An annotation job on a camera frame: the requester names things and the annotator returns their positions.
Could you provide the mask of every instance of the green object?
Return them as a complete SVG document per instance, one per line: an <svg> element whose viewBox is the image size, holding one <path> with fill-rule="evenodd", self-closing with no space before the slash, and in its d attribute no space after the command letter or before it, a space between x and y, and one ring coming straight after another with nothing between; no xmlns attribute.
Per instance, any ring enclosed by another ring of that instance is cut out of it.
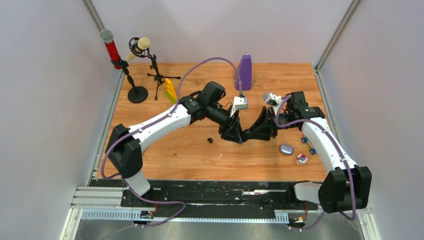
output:
<svg viewBox="0 0 424 240"><path fill-rule="evenodd" d="M171 101L171 103L175 104L177 102L177 100L174 99L168 91L165 92L165 96Z"/></svg>

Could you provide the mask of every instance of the white wall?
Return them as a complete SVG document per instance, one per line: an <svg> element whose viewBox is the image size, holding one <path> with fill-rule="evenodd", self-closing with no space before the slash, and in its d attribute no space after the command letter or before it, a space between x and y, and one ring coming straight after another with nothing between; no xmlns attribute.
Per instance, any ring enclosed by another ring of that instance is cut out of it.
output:
<svg viewBox="0 0 424 240"><path fill-rule="evenodd" d="M3 1L0 32L0 239L56 240L117 72L80 0Z"/></svg>
<svg viewBox="0 0 424 240"><path fill-rule="evenodd" d="M422 239L424 1L364 0L322 71L383 240Z"/></svg>
<svg viewBox="0 0 424 240"><path fill-rule="evenodd" d="M160 62L199 62L216 56L238 62L248 52L258 63L314 64L351 2L92 1L122 56L128 54L132 37L148 37Z"/></svg>

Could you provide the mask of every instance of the wooden table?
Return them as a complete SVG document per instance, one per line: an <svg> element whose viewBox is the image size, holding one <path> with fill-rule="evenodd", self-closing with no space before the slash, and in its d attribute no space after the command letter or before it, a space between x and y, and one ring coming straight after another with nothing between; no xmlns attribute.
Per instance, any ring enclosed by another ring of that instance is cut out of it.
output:
<svg viewBox="0 0 424 240"><path fill-rule="evenodd" d="M160 63L159 71L166 76L183 76L194 63ZM155 101L156 82L146 73L153 73L149 64L132 63L130 74L137 86L149 91L146 101L133 104L128 101L127 93L131 86L123 83L112 128L118 124L125 127L144 122L171 107L164 95L165 85L159 89ZM223 85L226 97L220 103L232 102L238 91L234 88L234 70L227 63L206 63L194 70L185 79L181 96L201 91L206 83L215 81ZM177 88L180 80L172 80ZM311 64L255 63L253 64L252 90L245 91L249 109L240 111L242 129L249 128L258 118L265 103L262 95L272 92L277 95L294 91L304 91L309 106L319 106L325 111L323 101ZM220 138L218 125L209 119L180 128L154 142L143 155L143 172L148 179L168 180L233 180L233 181L323 181L326 174L317 155L309 154L307 144L301 142L302 133L297 128L279 130L278 136L271 141L249 140L242 145ZM292 156L279 153L281 144L294 147ZM296 164L296 156L306 153L308 162ZM107 161L107 176L116 173Z"/></svg>

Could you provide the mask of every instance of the robotic arm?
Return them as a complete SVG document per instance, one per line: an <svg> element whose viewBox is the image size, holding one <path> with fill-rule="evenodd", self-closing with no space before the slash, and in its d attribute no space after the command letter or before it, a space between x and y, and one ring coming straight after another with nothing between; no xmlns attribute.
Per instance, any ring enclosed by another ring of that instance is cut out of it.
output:
<svg viewBox="0 0 424 240"><path fill-rule="evenodd" d="M110 153L109 159L129 186L142 196L150 189L150 184L142 171L142 151L176 129L208 118L219 124L218 132L222 139L242 144L250 139L269 141L277 136L279 129L299 128L304 134L303 139L306 139L318 153L327 177L323 183L309 181L294 183L288 191L290 198L293 201L309 201L319 204L327 213L352 210L352 200L355 200L357 209L367 206L372 177L370 170L366 166L359 167L335 140L352 171L354 185L354 196L352 197L347 183L346 166L339 159L337 149L325 133L328 132L334 138L325 115L319 107L309 107L302 91L291 93L292 97L287 101L286 110L278 117L278 122L284 125L295 120L308 119L321 125L325 131L311 122L298 122L283 128L277 127L276 113L283 104L283 99L272 93L266 93L263 96L270 107L263 107L256 122L249 129L243 131L240 125L239 110L247 109L247 98L235 97L233 105L229 109L224 109L219 101L225 95L224 87L211 81L202 91L182 97L172 114L173 107L137 125L128 128L122 124L116 126L112 131L106 150L122 136L168 115L165 120L120 142Z"/></svg>

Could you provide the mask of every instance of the red microphone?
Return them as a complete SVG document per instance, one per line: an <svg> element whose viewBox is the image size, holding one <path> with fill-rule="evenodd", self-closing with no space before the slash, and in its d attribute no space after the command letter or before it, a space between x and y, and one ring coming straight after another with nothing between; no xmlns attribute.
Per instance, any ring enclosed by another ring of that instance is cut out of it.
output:
<svg viewBox="0 0 424 240"><path fill-rule="evenodd" d="M100 32L100 38L103 40L104 45L106 46L107 52L109 53L110 59L115 62L119 62L121 57L119 56L117 46L115 46L114 42L114 34L107 29L103 29ZM115 69L121 69L121 66L115 65Z"/></svg>

